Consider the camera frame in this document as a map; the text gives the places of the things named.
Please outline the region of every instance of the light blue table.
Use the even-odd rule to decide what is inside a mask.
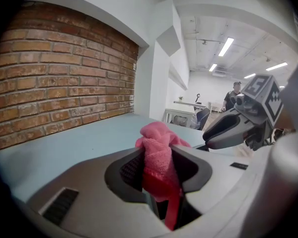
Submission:
[[[12,194],[26,202],[76,163],[134,147],[140,129],[153,121],[125,114],[0,150],[0,173]],[[192,147],[204,143],[202,131],[167,126]],[[211,152],[233,155],[231,148]]]

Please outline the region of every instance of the rectangular ceiling light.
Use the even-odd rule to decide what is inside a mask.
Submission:
[[[233,43],[234,39],[233,38],[228,38],[227,41],[225,42],[221,52],[219,53],[219,57],[224,56],[230,45]]]
[[[213,71],[213,70],[215,69],[216,66],[218,66],[218,65],[217,65],[216,63],[214,63],[214,64],[211,66],[211,68],[210,68],[209,71]]]
[[[248,76],[246,76],[246,77],[244,77],[244,78],[249,78],[249,77],[253,77],[253,76],[255,76],[256,74],[255,73],[253,73],[253,74],[250,74],[250,75],[248,75]]]
[[[268,69],[266,69],[266,70],[273,70],[273,69],[277,69],[277,68],[280,68],[280,67],[283,67],[283,66],[286,66],[286,65],[288,65],[288,63],[283,62],[283,63],[281,63],[281,64],[279,64],[279,65],[270,67],[270,68],[268,68]]]

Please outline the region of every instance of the ceiling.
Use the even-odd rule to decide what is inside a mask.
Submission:
[[[272,74],[279,85],[287,79],[298,63],[298,55],[276,37],[245,23],[218,17],[190,16],[181,18],[182,31],[191,71],[210,73],[244,80],[250,74]],[[228,37],[233,44],[223,57],[219,57]],[[271,71],[267,68],[286,62],[287,66]]]

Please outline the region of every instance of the person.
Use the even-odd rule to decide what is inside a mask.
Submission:
[[[230,110],[234,107],[235,104],[235,98],[238,94],[240,94],[240,85],[241,82],[234,82],[233,84],[233,91],[229,91],[223,101],[223,107],[222,110],[225,112],[226,110]]]

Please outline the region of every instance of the pink towel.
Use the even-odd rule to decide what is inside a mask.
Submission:
[[[136,147],[146,149],[143,188],[154,196],[157,202],[169,200],[164,222],[173,230],[182,191],[169,145],[190,145],[159,121],[143,127],[140,134],[143,137],[136,141]]]

